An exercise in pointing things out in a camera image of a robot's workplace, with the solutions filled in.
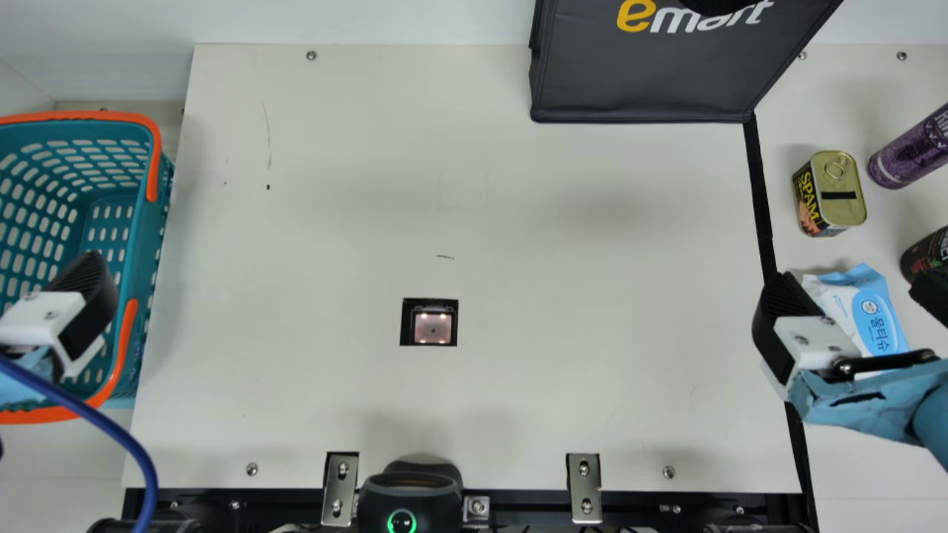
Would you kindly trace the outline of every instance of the blue cable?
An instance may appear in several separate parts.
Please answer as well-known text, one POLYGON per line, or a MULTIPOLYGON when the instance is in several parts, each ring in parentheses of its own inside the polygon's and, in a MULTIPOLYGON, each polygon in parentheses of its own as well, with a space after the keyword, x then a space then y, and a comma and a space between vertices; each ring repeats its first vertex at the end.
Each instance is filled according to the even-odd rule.
POLYGON ((20 383, 46 396, 47 399, 62 405, 69 411, 85 418, 93 426, 99 428, 105 434, 112 437, 113 440, 122 445, 135 457, 141 473, 145 476, 145 501, 141 512, 138 513, 138 520, 135 522, 133 533, 146 533, 148 524, 152 521, 152 515, 155 514, 155 507, 158 505, 158 474, 155 472, 155 464, 148 452, 138 444, 138 441, 126 430, 122 429, 108 416, 99 413, 95 409, 86 405, 82 400, 76 398, 57 385, 36 376, 29 370, 17 365, 9 360, 4 354, 0 353, 0 372, 16 379, 20 383))

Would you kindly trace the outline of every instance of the basket handle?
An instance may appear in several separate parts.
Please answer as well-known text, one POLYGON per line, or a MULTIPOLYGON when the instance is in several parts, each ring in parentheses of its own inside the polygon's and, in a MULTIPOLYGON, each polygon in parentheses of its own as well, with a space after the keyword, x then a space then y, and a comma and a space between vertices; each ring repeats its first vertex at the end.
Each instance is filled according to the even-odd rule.
POLYGON ((158 199, 158 169, 161 167, 161 132, 154 120, 138 113, 120 113, 118 111, 48 111, 46 113, 27 113, 0 117, 0 125, 22 124, 24 122, 42 122, 44 120, 106 120, 111 122, 131 122, 144 126, 152 134, 152 157, 148 161, 148 177, 145 199, 156 202, 158 199))
MULTIPOLYGON (((112 371, 105 383, 89 399, 86 405, 94 409, 101 407, 109 399, 116 385, 119 384, 121 371, 125 368, 125 356, 128 353, 128 341, 132 336, 132 326, 135 325, 135 315, 138 312, 138 300, 132 299, 125 303, 125 311, 121 317, 121 329, 118 331, 118 347, 116 360, 112 363, 112 371)), ((0 424, 45 424, 46 422, 60 422, 72 420, 77 416, 65 407, 43 407, 32 411, 3 411, 0 412, 0 424)))

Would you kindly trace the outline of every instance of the teal plastic basket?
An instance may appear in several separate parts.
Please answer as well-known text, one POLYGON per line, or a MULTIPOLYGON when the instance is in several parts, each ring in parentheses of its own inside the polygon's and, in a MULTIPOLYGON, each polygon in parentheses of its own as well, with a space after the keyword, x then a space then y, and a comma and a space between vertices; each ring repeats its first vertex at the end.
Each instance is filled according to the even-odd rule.
MULTIPOLYGON (((55 112, 0 119, 0 309, 96 249, 118 286, 105 347, 61 385, 86 403, 135 394, 173 165, 141 115, 55 112)), ((47 401, 0 404, 0 424, 75 416, 47 401)))

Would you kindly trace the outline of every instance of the spam can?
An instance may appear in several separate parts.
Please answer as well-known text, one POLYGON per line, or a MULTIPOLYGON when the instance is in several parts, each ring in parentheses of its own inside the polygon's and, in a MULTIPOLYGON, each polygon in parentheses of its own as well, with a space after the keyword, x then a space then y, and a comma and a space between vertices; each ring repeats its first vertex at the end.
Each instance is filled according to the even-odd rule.
POLYGON ((856 161, 846 152, 818 152, 793 174, 800 229, 831 237, 866 221, 856 161))

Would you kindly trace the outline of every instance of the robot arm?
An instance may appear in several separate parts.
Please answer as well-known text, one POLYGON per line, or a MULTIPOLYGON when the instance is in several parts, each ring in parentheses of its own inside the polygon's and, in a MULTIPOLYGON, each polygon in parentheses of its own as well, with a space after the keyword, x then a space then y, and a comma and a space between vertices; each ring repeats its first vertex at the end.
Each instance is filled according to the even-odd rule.
POLYGON ((948 360, 927 349, 863 358, 790 273, 767 280, 752 331, 764 373, 804 422, 923 446, 948 469, 948 360), (879 374, 854 379, 866 372, 879 374))

